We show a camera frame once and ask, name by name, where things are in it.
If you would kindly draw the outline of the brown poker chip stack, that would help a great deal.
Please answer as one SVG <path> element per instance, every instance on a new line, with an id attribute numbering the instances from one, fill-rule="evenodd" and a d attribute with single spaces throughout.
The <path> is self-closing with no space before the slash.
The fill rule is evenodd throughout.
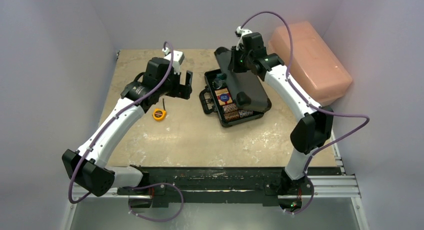
<path id="1" fill-rule="evenodd" d="M 224 114 L 224 119 L 226 122 L 232 122 L 240 118 L 238 111 L 228 112 Z"/>

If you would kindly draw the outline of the blue grey poker chip stack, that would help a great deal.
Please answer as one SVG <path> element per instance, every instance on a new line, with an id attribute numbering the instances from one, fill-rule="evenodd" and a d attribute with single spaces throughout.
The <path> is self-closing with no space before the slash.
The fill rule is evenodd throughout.
<path id="1" fill-rule="evenodd" d="M 250 116 L 252 116 L 254 114 L 254 112 L 252 110 L 244 110 L 241 109 L 238 111 L 239 117 L 242 118 L 248 118 Z"/>

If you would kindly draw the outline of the blue small blind button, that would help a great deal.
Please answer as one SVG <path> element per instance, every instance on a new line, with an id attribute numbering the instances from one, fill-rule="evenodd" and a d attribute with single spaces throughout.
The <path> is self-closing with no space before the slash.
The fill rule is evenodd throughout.
<path id="1" fill-rule="evenodd" d="M 218 96 L 218 98 L 219 98 L 219 100 L 220 100 L 220 101 L 222 101 L 222 102 L 228 102 L 228 101 L 230 101 L 230 100 L 231 100 L 230 95 L 229 95 L 229 94 L 227 94 L 227 93 L 222 93 L 222 94 L 220 94 L 220 95 Z"/>

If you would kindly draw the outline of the black foam-lined poker case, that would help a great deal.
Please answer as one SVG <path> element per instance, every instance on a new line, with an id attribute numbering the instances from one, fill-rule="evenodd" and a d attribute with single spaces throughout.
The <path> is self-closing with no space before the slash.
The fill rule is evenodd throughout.
<path id="1" fill-rule="evenodd" d="M 229 128 L 245 122 L 260 119 L 272 107 L 272 102 L 263 88 L 260 79 L 252 72 L 234 73 L 229 70 L 231 61 L 231 49 L 219 47 L 214 51 L 215 59 L 219 68 L 204 73 L 205 87 L 199 93 L 199 100 L 203 113 L 210 115 L 216 113 L 222 127 Z M 224 111 L 219 105 L 213 80 L 217 74 L 225 73 L 225 86 L 231 97 L 232 104 L 236 104 L 239 110 L 251 110 L 254 114 L 250 117 L 239 118 L 237 120 L 227 122 L 224 118 Z"/>

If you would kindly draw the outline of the clear round dealer button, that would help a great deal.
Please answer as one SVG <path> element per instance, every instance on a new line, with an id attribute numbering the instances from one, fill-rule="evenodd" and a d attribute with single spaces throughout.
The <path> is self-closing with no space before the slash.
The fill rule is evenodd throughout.
<path id="1" fill-rule="evenodd" d="M 215 78 L 212 82 L 212 86 L 215 90 L 219 90 L 225 87 L 225 81 L 220 78 Z"/>

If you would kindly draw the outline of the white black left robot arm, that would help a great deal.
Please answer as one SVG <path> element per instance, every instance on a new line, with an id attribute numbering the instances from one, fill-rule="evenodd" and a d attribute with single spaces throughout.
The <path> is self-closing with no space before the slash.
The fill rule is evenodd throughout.
<path id="1" fill-rule="evenodd" d="M 138 195 L 146 193 L 149 181 L 135 167 L 108 167 L 108 161 L 128 130 L 155 105 L 162 96 L 188 100 L 192 93 L 192 71 L 186 72 L 181 84 L 180 51 L 148 61 L 146 70 L 127 84 L 112 112 L 77 150 L 62 155 L 71 183 L 78 184 L 97 197 L 111 188 L 130 187 Z"/>

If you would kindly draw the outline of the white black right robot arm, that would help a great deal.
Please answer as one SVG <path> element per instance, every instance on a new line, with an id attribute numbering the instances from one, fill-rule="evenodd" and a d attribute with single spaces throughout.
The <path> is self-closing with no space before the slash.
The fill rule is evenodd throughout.
<path id="1" fill-rule="evenodd" d="M 231 49 L 230 69 L 235 73 L 249 71 L 267 83 L 297 120 L 290 134 L 293 152 L 280 181 L 282 190 L 292 194 L 300 188 L 312 155 L 330 138 L 333 116 L 321 112 L 321 105 L 290 76 L 289 68 L 277 54 L 267 53 L 260 33 L 239 28 L 235 34 L 239 40 Z"/>

